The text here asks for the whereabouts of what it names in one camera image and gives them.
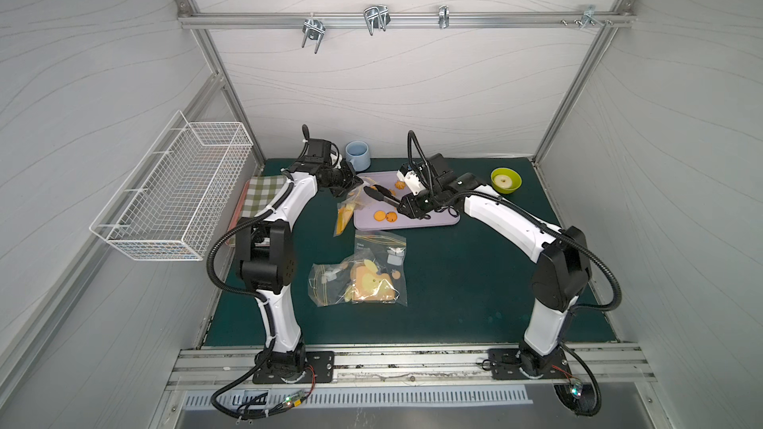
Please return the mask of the lavender plastic tray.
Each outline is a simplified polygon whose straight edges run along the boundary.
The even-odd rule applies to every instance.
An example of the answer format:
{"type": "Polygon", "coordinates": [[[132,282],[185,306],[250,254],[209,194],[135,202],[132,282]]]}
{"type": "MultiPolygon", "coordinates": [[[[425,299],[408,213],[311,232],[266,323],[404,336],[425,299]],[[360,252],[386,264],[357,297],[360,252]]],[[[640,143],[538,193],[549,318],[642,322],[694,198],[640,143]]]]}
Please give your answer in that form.
{"type": "MultiPolygon", "coordinates": [[[[399,181],[397,178],[397,172],[395,171],[383,171],[383,172],[371,172],[362,173],[361,177],[364,180],[370,180],[374,185],[380,185],[385,187],[393,193],[398,199],[408,195],[411,191],[405,187],[403,190],[395,188],[395,183],[399,181]]],[[[454,216],[450,212],[442,213],[429,213],[429,218],[423,218],[422,220],[416,220],[415,218],[408,218],[403,214],[400,214],[393,206],[384,202],[377,202],[366,194],[361,200],[363,206],[356,208],[354,214],[354,225],[357,230],[363,230],[364,232],[375,232],[376,230],[384,230],[385,232],[392,232],[393,230],[412,230],[413,228],[435,228],[436,226],[454,226],[459,223],[459,216],[454,216]],[[386,214],[389,212],[397,213],[396,222],[377,222],[374,219],[374,214],[377,211],[384,211],[386,214]]]]}

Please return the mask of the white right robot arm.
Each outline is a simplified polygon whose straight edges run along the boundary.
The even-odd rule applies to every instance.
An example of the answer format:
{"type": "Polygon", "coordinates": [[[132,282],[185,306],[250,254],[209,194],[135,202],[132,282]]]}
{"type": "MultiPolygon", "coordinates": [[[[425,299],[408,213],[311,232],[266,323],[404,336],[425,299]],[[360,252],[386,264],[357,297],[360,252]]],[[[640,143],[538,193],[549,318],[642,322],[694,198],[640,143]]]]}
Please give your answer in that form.
{"type": "Polygon", "coordinates": [[[580,310],[606,313],[622,302],[622,289],[612,270],[587,247],[585,234],[574,226],[560,228],[503,198],[471,173],[461,176],[440,154],[427,157],[414,131],[407,133],[407,164],[399,178],[411,192],[397,209],[415,220],[432,213],[457,211],[486,224],[536,264],[531,279],[534,307],[516,360],[531,379],[538,379],[562,351],[568,317],[580,310]],[[580,295],[600,269],[612,290],[605,304],[585,304],[580,295]]]}

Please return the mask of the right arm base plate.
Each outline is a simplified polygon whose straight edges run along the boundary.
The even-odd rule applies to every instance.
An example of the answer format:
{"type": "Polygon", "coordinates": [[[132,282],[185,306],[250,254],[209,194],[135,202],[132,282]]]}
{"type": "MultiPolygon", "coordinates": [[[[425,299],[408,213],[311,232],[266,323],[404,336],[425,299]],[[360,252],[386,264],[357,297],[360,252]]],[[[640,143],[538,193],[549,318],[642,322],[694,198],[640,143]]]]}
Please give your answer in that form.
{"type": "Polygon", "coordinates": [[[571,376],[566,356],[560,348],[546,356],[540,356],[525,346],[490,349],[480,367],[496,381],[538,381],[571,376]]]}

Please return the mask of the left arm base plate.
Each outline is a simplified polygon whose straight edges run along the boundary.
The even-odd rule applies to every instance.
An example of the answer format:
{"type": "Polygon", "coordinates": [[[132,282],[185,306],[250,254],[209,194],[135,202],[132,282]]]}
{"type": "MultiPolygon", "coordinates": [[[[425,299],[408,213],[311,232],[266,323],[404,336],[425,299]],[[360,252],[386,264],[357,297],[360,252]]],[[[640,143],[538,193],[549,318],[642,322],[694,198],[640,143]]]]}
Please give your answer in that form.
{"type": "Polygon", "coordinates": [[[257,355],[254,360],[256,372],[252,376],[255,385],[296,385],[296,383],[331,383],[333,381],[335,353],[274,352],[270,356],[257,355]]]}

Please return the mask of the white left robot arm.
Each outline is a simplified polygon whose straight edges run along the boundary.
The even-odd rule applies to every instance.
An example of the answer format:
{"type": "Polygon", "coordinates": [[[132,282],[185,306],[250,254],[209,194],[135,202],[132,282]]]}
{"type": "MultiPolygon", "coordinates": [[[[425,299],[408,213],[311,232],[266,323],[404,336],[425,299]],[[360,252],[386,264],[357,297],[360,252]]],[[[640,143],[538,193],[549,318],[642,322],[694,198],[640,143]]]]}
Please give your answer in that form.
{"type": "Polygon", "coordinates": [[[305,371],[306,349],[291,297],[297,270],[293,228],[307,204],[322,190],[337,199],[363,185],[353,166],[333,142],[314,138],[302,126],[303,148],[295,161],[282,170],[285,183],[263,211],[243,218],[210,249],[206,272],[212,284],[224,292],[256,299],[264,330],[264,355],[256,363],[294,381],[305,371]],[[232,287],[218,276],[217,253],[234,240],[236,275],[242,288],[232,287]]]}

